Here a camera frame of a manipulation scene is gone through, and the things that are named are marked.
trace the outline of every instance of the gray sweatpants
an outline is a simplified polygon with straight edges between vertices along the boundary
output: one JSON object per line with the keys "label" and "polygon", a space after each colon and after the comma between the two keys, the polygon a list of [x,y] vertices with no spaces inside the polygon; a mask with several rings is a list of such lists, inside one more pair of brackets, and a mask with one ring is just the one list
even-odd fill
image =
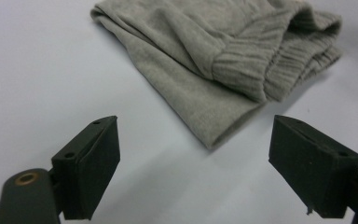
{"label": "gray sweatpants", "polygon": [[208,148],[336,61],[339,16],[289,0],[106,0],[91,11]]}

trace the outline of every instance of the black plastic part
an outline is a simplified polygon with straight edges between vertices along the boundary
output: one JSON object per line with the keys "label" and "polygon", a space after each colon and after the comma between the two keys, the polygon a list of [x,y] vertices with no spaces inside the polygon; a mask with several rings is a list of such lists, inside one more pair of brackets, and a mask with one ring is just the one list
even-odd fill
{"label": "black plastic part", "polygon": [[344,217],[358,154],[297,119],[275,116],[269,162],[321,217]]}
{"label": "black plastic part", "polygon": [[91,219],[120,161],[117,117],[93,121],[51,160],[65,219]]}
{"label": "black plastic part", "polygon": [[5,183],[0,201],[0,224],[57,224],[48,172],[32,169],[13,175]]}

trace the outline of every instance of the gray cloth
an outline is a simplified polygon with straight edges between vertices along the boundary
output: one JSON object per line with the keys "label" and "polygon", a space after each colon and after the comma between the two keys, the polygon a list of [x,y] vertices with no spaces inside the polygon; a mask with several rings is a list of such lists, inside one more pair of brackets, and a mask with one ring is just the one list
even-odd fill
{"label": "gray cloth", "polygon": [[106,0],[91,17],[208,148],[339,57],[340,17],[302,1]]}

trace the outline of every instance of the fabric fold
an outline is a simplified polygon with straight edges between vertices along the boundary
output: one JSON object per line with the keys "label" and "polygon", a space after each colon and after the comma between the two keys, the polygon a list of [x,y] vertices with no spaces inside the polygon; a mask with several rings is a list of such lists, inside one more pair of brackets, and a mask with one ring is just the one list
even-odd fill
{"label": "fabric fold", "polygon": [[209,148],[340,56],[340,17],[305,2],[106,0],[91,17]]}

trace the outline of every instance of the white surface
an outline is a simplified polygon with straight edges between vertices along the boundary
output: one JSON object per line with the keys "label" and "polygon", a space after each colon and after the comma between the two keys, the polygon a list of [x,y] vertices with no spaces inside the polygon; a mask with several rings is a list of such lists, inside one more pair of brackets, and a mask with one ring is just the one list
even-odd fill
{"label": "white surface", "polygon": [[358,152],[358,1],[311,3],[343,16],[343,58],[208,151],[91,21],[94,1],[0,0],[0,190],[20,171],[49,169],[89,122],[117,115],[121,163],[90,223],[350,223],[350,210],[345,220],[307,216],[268,163],[274,114]]}

